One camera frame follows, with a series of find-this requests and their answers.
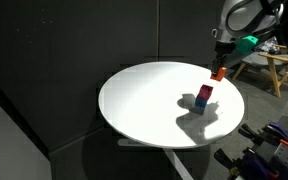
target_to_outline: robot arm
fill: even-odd
[[[226,56],[236,48],[235,40],[274,26],[274,13],[282,15],[284,2],[286,0],[225,0],[218,30],[212,32],[217,40],[212,79],[221,81],[223,78],[225,70],[221,71]]]

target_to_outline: table top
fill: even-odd
[[[244,114],[236,87],[210,75],[208,69],[179,62],[132,66],[103,85],[99,107],[116,131],[134,141],[170,149],[204,146],[233,131]],[[200,115],[189,109],[203,84],[214,88]]]

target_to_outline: floor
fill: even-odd
[[[0,179],[52,179],[50,162],[1,106]]]
[[[234,68],[229,70],[227,79],[231,80],[234,72]],[[270,92],[271,82],[252,72],[242,72],[232,83],[245,102],[241,124],[247,123],[256,130],[270,121],[288,118],[288,84],[281,86],[282,98],[278,99]],[[119,147],[117,140],[121,137],[106,126],[52,153],[53,180],[181,179],[161,149]],[[213,158],[214,152],[222,148],[230,158],[236,159],[243,155],[242,150],[252,145],[235,129],[209,146],[175,152],[195,180],[218,180],[226,179],[229,173]]]

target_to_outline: blue clamp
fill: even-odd
[[[278,179],[279,172],[273,169],[259,154],[246,148],[242,159],[243,170],[257,179]]]
[[[288,138],[288,133],[281,127],[281,125],[275,122],[270,122],[269,125]]]

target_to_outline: table base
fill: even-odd
[[[128,147],[151,147],[126,138],[118,140],[118,145]],[[183,180],[194,180],[172,149],[163,148],[163,150]]]

